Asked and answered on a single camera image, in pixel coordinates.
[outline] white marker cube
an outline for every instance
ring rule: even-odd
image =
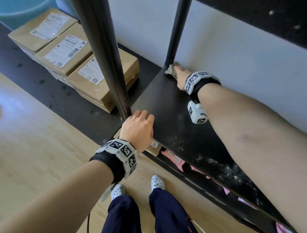
[[[188,103],[188,111],[194,124],[202,124],[208,120],[208,117],[200,104],[195,104],[193,101],[190,101]]]

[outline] blue bucket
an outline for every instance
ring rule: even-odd
[[[15,30],[50,7],[58,8],[55,0],[5,0],[0,3],[0,22]]]

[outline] hand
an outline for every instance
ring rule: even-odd
[[[185,90],[185,83],[187,81],[187,78],[189,77],[189,75],[192,73],[191,71],[182,68],[179,65],[175,65],[174,66],[174,70],[177,73],[177,87],[184,91]]]
[[[153,141],[154,116],[147,111],[136,110],[122,125],[119,139],[131,143],[138,153],[143,152]]]

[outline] person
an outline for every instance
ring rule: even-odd
[[[191,72],[180,66],[174,69],[177,86],[184,90]],[[306,134],[266,105],[217,83],[201,86],[196,95],[234,161],[296,231],[306,232]],[[123,123],[121,142],[143,152],[152,142],[153,122],[153,115],[137,110]],[[97,153],[90,162],[6,219],[0,232],[77,232],[110,184],[127,174],[117,155],[107,153]],[[164,190],[162,178],[153,176],[151,183],[150,208],[156,217],[156,232],[196,232],[180,203]],[[124,187],[117,185],[111,197],[103,232],[140,232],[137,205],[125,195]]]

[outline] shelf leg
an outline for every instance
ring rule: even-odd
[[[83,30],[123,120],[131,116],[108,0],[72,0]]]
[[[167,51],[167,56],[166,56],[166,60],[164,63],[164,66],[166,67],[174,63],[174,59],[176,56],[176,52],[178,49],[182,31],[185,26],[185,21],[189,13],[191,2],[192,0],[179,0],[178,2],[172,35],[169,41],[169,49]]]

